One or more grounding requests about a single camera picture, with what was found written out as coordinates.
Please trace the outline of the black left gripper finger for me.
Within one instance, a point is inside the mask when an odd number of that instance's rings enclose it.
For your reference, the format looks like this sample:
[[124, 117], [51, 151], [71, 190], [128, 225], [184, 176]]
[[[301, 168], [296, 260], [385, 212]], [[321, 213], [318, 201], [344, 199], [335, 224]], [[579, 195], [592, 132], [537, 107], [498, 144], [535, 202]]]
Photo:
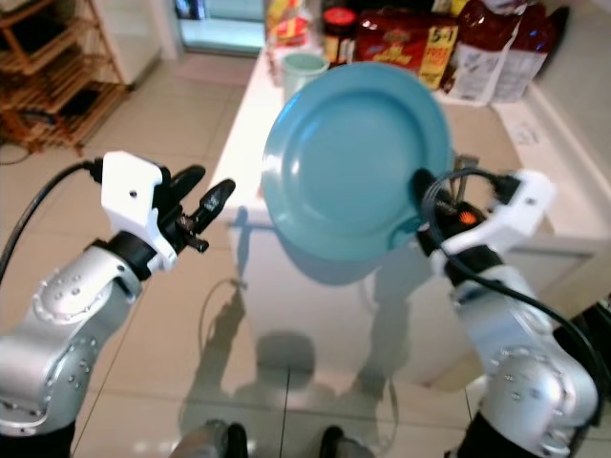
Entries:
[[211, 223], [217, 219], [222, 210], [225, 209], [226, 202], [236, 191], [236, 182], [232, 178], [220, 180], [200, 198], [198, 206], [198, 233], [206, 230]]
[[180, 201], [195, 189], [205, 175], [205, 167], [197, 164], [184, 167], [173, 175], [170, 183], [167, 184], [167, 208], [180, 206]]

